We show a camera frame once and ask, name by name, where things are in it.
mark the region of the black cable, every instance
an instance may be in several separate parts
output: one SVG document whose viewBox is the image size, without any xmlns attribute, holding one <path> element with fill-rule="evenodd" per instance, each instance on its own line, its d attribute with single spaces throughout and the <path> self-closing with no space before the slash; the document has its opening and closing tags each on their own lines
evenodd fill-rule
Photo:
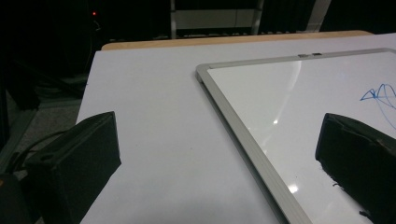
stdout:
<svg viewBox="0 0 396 224">
<path fill-rule="evenodd" d="M 35 146 L 37 146 L 38 144 L 42 143 L 45 140 L 50 139 L 51 137 L 54 137 L 56 135 L 60 135 L 65 133 L 66 131 L 60 131 L 60 132 L 56 132 L 56 133 L 51 133 L 49 135 L 44 136 L 43 138 L 33 142 L 33 144 L 31 144 L 29 147 L 27 147 L 25 150 L 23 150 L 20 153 L 15 153 L 13 155 L 13 160 L 10 160 L 8 167 L 6 169 L 6 173 L 14 173 L 15 171 L 19 171 L 24 163 L 24 161 L 26 160 L 27 155 L 32 152 L 32 148 L 34 148 Z"/>
</svg>

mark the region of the white table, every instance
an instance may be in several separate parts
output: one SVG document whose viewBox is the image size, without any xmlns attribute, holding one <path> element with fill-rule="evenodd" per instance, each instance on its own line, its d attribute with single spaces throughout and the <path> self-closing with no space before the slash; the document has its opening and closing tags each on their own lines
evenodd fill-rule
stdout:
<svg viewBox="0 0 396 224">
<path fill-rule="evenodd" d="M 96 52 L 78 121 L 115 111 L 122 165 L 82 223 L 277 223 L 196 65 L 384 47 L 396 35 Z"/>
</svg>

